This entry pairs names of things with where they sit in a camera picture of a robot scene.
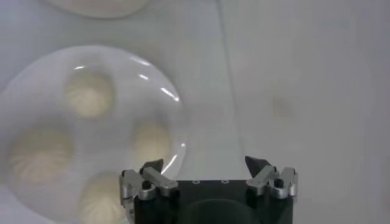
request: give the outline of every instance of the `white plate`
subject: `white plate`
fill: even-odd
[[[101,119],[79,119],[64,106],[63,85],[73,69],[96,65],[113,79],[115,107]],[[75,156],[53,182],[20,186],[7,179],[22,204],[58,222],[76,221],[80,192],[92,176],[139,169],[144,163],[133,159],[130,148],[135,123],[156,119],[168,124],[173,142],[171,161],[165,162],[168,177],[177,175],[186,151],[186,119],[175,88],[148,61],[120,49],[82,46],[47,55],[10,82],[0,95],[0,108],[0,130],[6,139],[0,143],[2,155],[21,132],[37,123],[73,132]],[[7,169],[1,172],[4,176]]]
[[[93,18],[120,18],[142,9],[149,0],[47,0],[66,11]]]

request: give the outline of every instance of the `metal bracket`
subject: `metal bracket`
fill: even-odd
[[[298,194],[298,173],[294,168],[286,167],[278,178],[269,182],[271,195],[277,199],[288,196],[295,197]]]
[[[277,176],[276,168],[267,165],[253,179],[247,180],[246,184],[250,190],[255,192],[256,196],[261,196],[264,194],[268,182]]]
[[[121,194],[121,205],[125,208],[127,219],[134,223],[134,203],[133,199],[142,190],[144,178],[134,170],[125,170],[119,176],[119,186]]]
[[[179,190],[179,183],[170,180],[151,167],[143,170],[143,178],[156,185],[162,196],[170,197],[172,193]]]

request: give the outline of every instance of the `white tabletop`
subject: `white tabletop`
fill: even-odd
[[[247,178],[243,156],[257,156],[297,168],[295,223],[388,223],[389,11],[387,0],[159,0],[99,20],[2,0],[0,89],[58,49],[120,47],[187,105],[178,179]],[[0,199],[1,223],[44,223],[4,188]]]

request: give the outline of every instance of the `bolt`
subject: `bolt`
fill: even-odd
[[[149,190],[152,188],[152,183],[150,181],[143,181],[142,182],[142,190]]]
[[[277,178],[277,179],[274,180],[274,186],[276,188],[283,188],[284,185],[285,185],[285,183],[284,183],[284,181],[282,179]]]

